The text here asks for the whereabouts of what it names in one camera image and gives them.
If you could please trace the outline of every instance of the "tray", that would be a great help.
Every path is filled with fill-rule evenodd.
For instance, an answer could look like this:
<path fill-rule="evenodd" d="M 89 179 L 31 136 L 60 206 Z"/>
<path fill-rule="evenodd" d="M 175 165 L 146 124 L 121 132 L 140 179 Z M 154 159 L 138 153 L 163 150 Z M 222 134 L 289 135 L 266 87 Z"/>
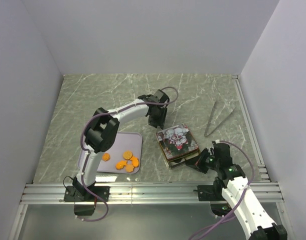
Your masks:
<path fill-rule="evenodd" d="M 116 164 L 123 159 L 123 153 L 131 151 L 138 158 L 139 165 L 133 172 L 127 172 L 124 167 L 121 170 L 116 169 Z M 110 160 L 101 161 L 98 165 L 97 172 L 101 173 L 118 173 L 118 174 L 136 174 L 141 165 L 142 136 L 137 132 L 118 132 L 116 134 L 113 146 L 106 151 L 110 155 Z M 78 159 L 77 167 L 81 168 L 81 157 Z"/>

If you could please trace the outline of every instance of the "orange food item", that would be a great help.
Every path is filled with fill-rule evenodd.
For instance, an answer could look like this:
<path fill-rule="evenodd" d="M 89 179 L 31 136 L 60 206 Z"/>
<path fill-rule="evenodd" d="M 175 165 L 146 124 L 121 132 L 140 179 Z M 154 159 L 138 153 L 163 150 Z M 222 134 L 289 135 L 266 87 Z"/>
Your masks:
<path fill-rule="evenodd" d="M 133 157 L 133 153 L 131 151 L 126 151 L 123 153 L 123 158 L 125 160 L 130 160 Z"/>
<path fill-rule="evenodd" d="M 131 157 L 132 165 L 137 168 L 140 165 L 139 159 L 135 156 Z"/>
<path fill-rule="evenodd" d="M 108 153 L 104 153 L 103 156 L 102 156 L 103 161 L 108 161 L 108 160 L 110 160 L 110 158 L 111 158 L 111 156 Z"/>
<path fill-rule="evenodd" d="M 127 165 L 128 165 L 128 161 L 123 160 L 123 161 L 119 161 L 119 162 L 115 165 L 115 167 L 116 167 L 117 170 L 121 170 L 121 169 L 124 168 L 124 166 L 127 166 Z"/>
<path fill-rule="evenodd" d="M 133 166 L 132 164 L 127 164 L 127 165 L 126 165 L 126 171 L 127 171 L 128 173 L 133 172 L 133 170 L 134 170 L 134 166 Z"/>

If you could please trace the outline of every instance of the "black wire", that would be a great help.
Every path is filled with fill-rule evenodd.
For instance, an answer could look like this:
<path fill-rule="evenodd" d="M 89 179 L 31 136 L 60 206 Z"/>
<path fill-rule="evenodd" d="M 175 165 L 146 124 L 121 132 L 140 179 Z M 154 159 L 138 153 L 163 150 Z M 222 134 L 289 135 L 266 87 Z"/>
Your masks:
<path fill-rule="evenodd" d="M 65 179 L 67 179 L 67 178 L 70 178 L 72 181 L 73 181 L 73 178 L 72 178 L 72 177 L 70 177 L 70 176 L 66 176 L 66 177 L 64 177 L 64 179 L 63 179 L 63 186 L 65 187 L 66 191 L 68 191 L 68 192 L 69 192 L 69 190 L 68 190 L 67 186 L 65 186 L 65 184 L 64 184 L 64 181 L 65 181 Z"/>

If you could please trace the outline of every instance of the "gray wall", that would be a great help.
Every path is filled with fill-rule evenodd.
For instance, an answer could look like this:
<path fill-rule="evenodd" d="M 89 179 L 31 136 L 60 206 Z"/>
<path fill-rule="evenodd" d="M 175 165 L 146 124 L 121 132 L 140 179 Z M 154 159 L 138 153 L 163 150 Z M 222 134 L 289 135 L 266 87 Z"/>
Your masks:
<path fill-rule="evenodd" d="M 239 74 L 278 0 L 23 2 L 64 74 Z"/>
<path fill-rule="evenodd" d="M 62 75 L 20 0 L 0 0 L 0 240 L 31 182 Z"/>
<path fill-rule="evenodd" d="M 281 0 L 241 85 L 270 176 L 306 240 L 306 0 Z"/>

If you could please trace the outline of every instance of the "gray tongs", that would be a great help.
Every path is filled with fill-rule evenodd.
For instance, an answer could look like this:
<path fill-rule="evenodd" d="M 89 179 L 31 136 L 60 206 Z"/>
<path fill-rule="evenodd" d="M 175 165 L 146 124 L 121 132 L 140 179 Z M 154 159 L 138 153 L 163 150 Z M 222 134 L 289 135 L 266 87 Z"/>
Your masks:
<path fill-rule="evenodd" d="M 207 125 L 206 125 L 206 128 L 205 128 L 205 132 L 204 132 L 204 137 L 208 137 L 212 133 L 214 133 L 215 130 L 217 130 L 231 115 L 233 115 L 234 110 L 237 108 L 237 107 L 234 107 L 234 109 L 229 113 L 229 115 L 227 115 L 210 133 L 208 133 L 209 126 L 210 126 L 210 123 L 211 123 L 211 118 L 213 116 L 213 112 L 215 110 L 215 106 L 216 106 L 217 102 L 218 102 L 217 100 L 214 102 L 214 105 L 213 105 L 212 110 L 211 110 L 211 114 L 209 115 Z"/>

